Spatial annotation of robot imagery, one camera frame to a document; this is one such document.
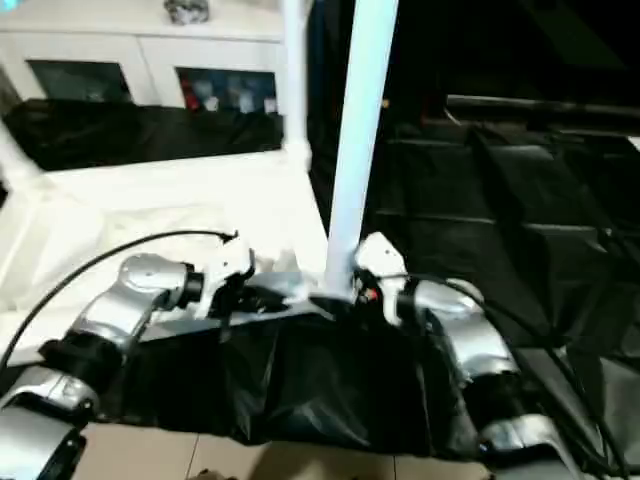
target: tiled floor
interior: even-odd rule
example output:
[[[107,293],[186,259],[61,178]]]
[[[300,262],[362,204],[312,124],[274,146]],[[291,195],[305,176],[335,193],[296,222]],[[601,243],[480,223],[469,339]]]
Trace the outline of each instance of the tiled floor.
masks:
[[[275,442],[244,447],[208,435],[92,425],[74,480],[184,480],[204,469],[238,480],[482,480],[486,470],[336,448]]]

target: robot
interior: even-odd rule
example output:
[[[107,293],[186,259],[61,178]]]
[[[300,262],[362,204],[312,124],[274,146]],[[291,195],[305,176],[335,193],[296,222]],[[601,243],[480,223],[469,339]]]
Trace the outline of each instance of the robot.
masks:
[[[360,245],[354,267],[352,295],[337,299],[300,272],[255,274],[253,252],[237,237],[213,252],[202,272],[158,255],[129,257],[115,283],[64,338],[42,346],[44,361],[0,399],[0,478],[71,478],[86,446],[81,431],[152,313],[197,304],[206,318],[219,320],[214,328],[310,312],[332,321],[331,302],[322,300],[366,304],[396,328],[417,326],[445,339],[478,451],[487,459],[550,447],[572,478],[582,478],[553,421],[527,401],[523,375],[473,285],[408,277],[402,256],[380,233]]]

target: wire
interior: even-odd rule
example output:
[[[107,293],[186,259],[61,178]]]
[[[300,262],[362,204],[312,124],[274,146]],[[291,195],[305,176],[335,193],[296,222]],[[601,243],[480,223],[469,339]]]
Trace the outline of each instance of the wire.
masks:
[[[580,401],[585,407],[587,414],[593,419],[594,423],[600,430],[600,433],[602,434],[604,441],[609,445],[611,454],[613,455],[613,458],[616,464],[618,465],[619,471],[616,472],[616,475],[619,475],[624,480],[628,480],[631,478],[629,465],[627,464],[627,461],[625,460],[624,455],[621,452],[620,446],[616,442],[613,436],[613,433],[611,432],[611,429],[605,422],[604,418],[602,417],[602,415],[600,415],[597,412],[596,408],[593,406],[593,404],[591,403],[591,401],[588,399],[587,395],[581,388],[580,384],[578,383],[576,376],[569,369],[569,367],[567,367],[567,365],[560,359],[558,354],[554,351],[553,346],[547,340],[547,338],[544,337],[542,334],[538,333],[531,325],[529,325],[527,321],[519,317],[517,314],[506,309],[505,307],[500,305],[498,302],[495,302],[487,298],[485,298],[484,300],[477,298],[473,293],[469,292],[466,288],[437,276],[427,275],[427,274],[406,273],[406,274],[390,275],[390,276],[383,276],[383,277],[377,277],[377,278],[378,280],[382,280],[386,278],[415,278],[418,280],[427,280],[433,283],[437,283],[439,285],[444,285],[471,298],[475,303],[483,307],[485,310],[493,311],[493,313],[498,313],[499,315],[502,315],[510,319],[511,321],[513,321],[513,323],[515,323],[520,328],[522,328],[522,330],[524,330],[528,335],[534,338],[536,342],[539,343],[540,347],[549,356],[549,358],[555,364],[558,370],[560,370],[560,373],[562,374],[562,376],[569,383],[574,393],[580,399]],[[600,456],[596,452],[593,452],[593,451],[587,452],[585,450],[585,453],[587,453],[587,456],[594,463],[597,463],[601,467],[603,467],[603,463],[604,463],[604,467],[606,469],[608,470],[611,469],[606,459],[603,459],[602,456]]]
[[[156,233],[153,235],[148,235],[148,236],[139,238],[137,240],[124,243],[118,247],[115,247],[111,250],[108,250],[98,255],[97,257],[94,257],[93,259],[89,260],[88,262],[76,268],[73,272],[71,272],[65,278],[63,278],[55,287],[53,287],[49,291],[49,293],[47,293],[44,297],[42,297],[42,299],[40,299],[40,301],[31,309],[29,314],[25,317],[25,319],[22,321],[22,323],[18,327],[18,330],[16,330],[16,333],[13,335],[13,338],[9,342],[9,345],[4,351],[2,358],[0,359],[0,377],[2,377],[3,373],[7,369],[7,366],[9,365],[9,359],[11,358],[11,355],[13,354],[13,351],[15,350],[16,345],[20,341],[20,338],[22,337],[26,329],[29,327],[29,325],[31,325],[33,320],[42,311],[42,309],[46,307],[56,295],[58,295],[64,288],[66,288],[76,278],[78,278],[80,275],[85,273],[87,270],[93,268],[97,264],[107,260],[108,258],[113,257],[114,255],[117,255],[118,253],[124,252],[125,250],[129,250],[133,247],[137,247],[138,245],[142,245],[143,243],[148,243],[153,240],[159,240],[161,238],[167,238],[167,237],[185,236],[185,235],[214,236],[222,240],[223,243],[226,243],[229,240],[234,238],[233,235],[229,235],[221,232],[215,232],[213,230],[173,230],[170,232],[162,232],[162,233]]]
[[[462,122],[460,122],[460,120],[458,120],[456,117],[453,116],[453,114],[449,111],[449,109],[447,107],[444,107],[442,109],[442,111],[444,112],[444,114],[446,115],[446,117],[451,120],[454,124],[456,124],[458,127],[462,126]]]

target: white tabletop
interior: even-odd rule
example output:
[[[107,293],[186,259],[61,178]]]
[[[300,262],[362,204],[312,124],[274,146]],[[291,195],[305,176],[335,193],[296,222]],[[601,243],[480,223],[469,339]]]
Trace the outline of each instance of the white tabletop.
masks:
[[[0,14],[0,30],[280,41],[283,19],[275,0],[211,3],[208,22],[179,26],[170,22],[163,0],[24,0]]]

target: white pole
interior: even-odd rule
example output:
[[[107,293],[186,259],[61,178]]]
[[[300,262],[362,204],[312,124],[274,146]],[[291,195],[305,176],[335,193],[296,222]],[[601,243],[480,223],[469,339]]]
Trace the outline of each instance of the white pole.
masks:
[[[38,167],[25,155],[0,120],[0,180],[4,188],[8,191],[15,190],[21,182],[39,172]]]
[[[282,148],[291,161],[309,170],[311,148],[307,140],[306,0],[281,0],[286,57],[286,114]]]
[[[397,10],[398,0],[356,1],[325,272],[335,292],[348,291],[360,241]]]

